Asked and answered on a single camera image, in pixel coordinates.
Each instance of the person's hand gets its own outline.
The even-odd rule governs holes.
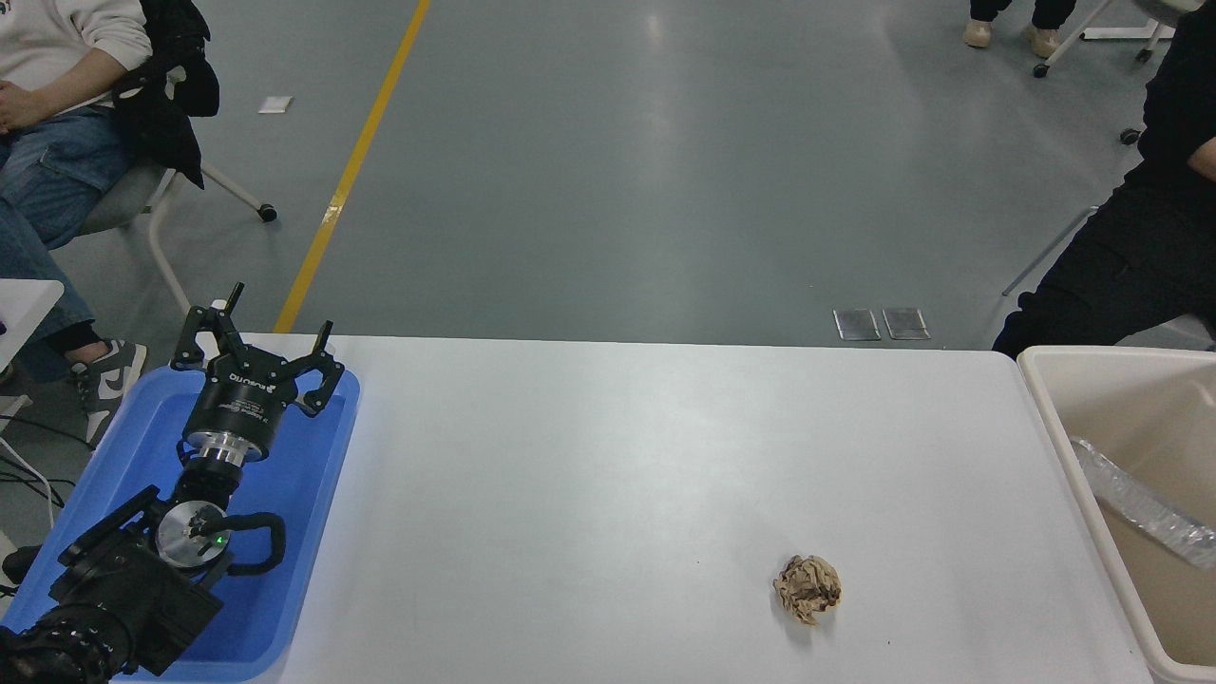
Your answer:
[[[1216,138],[1200,145],[1195,153],[1187,159],[1187,164],[1195,169],[1199,175],[1216,183]]]
[[[0,80],[0,135],[29,128],[50,114],[36,91]]]

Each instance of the blue tray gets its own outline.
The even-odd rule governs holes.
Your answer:
[[[320,375],[313,372],[299,387],[303,392],[319,383]],[[47,592],[64,570],[56,559],[81,532],[148,484],[159,487],[162,498],[173,492],[181,473],[175,445],[202,385],[202,372],[168,368],[136,383],[0,623],[21,632],[55,606]],[[270,458],[244,466],[229,506],[231,515],[282,516],[283,562],[266,574],[220,579],[212,593],[224,609],[162,677],[141,669],[116,680],[246,682],[274,665],[295,632],[358,408],[359,381],[347,371],[316,417],[287,410]],[[269,536],[235,534],[229,548],[237,562],[259,562],[269,553]]]

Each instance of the yellow floor line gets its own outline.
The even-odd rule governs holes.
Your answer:
[[[405,38],[401,39],[401,45],[396,49],[396,55],[393,57],[393,65],[389,67],[388,74],[384,75],[384,83],[381,84],[376,103],[372,105],[372,111],[367,114],[367,120],[364,123],[364,130],[359,134],[355,150],[350,153],[347,169],[342,172],[342,179],[338,180],[338,189],[334,190],[333,198],[330,200],[330,207],[325,211],[325,217],[321,219],[321,228],[317,229],[316,236],[313,237],[313,246],[309,247],[308,254],[304,257],[304,263],[300,265],[299,273],[295,274],[295,282],[292,285],[291,292],[287,293],[283,309],[278,313],[278,320],[275,323],[274,329],[275,332],[291,332],[295,325],[295,316],[299,315],[300,307],[304,305],[304,297],[308,296],[309,287],[313,285],[313,277],[316,275],[316,269],[321,265],[321,259],[325,258],[330,239],[333,237],[333,229],[338,225],[338,217],[342,215],[342,209],[347,206],[347,197],[350,196],[350,189],[355,185],[355,179],[359,178],[364,158],[367,157],[367,150],[372,145],[372,139],[376,138],[376,129],[379,128],[384,110],[388,108],[388,101],[393,97],[393,89],[396,88],[401,69],[405,67],[405,60],[410,56],[410,49],[413,47],[413,40],[418,35],[418,29],[422,28],[422,19],[426,18],[429,6],[430,0],[418,0],[418,7],[413,11],[410,27],[405,29]]]

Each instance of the white cable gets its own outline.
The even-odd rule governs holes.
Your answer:
[[[21,458],[21,454],[18,454],[17,450],[13,449],[12,445],[9,444],[9,442],[6,442],[4,437],[0,437],[0,445],[2,445],[5,448],[5,450],[9,452],[9,455],[11,455],[12,458],[17,459],[17,462],[19,462],[22,466],[24,466],[26,470],[28,470],[29,472],[33,472],[34,477],[41,480],[43,484],[46,486],[46,517],[50,518],[50,521],[51,521],[51,529],[54,529],[55,528],[55,506],[51,504],[51,483],[47,482],[45,477],[43,477],[43,473],[40,473],[36,470],[34,470],[34,466],[32,466],[28,462],[26,462],[26,459]]]

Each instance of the sneaker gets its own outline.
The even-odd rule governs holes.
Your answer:
[[[987,47],[992,44],[992,22],[969,19],[963,29],[963,43],[972,47]]]
[[[1035,28],[1035,24],[1028,24],[1021,37],[1030,41],[1030,51],[1045,60],[1054,55],[1060,46],[1060,32],[1053,28]]]
[[[90,364],[72,364],[72,381],[80,393],[80,404],[89,417],[84,441],[97,445],[109,427],[118,404],[140,379],[147,347],[122,340],[107,340],[109,353]]]

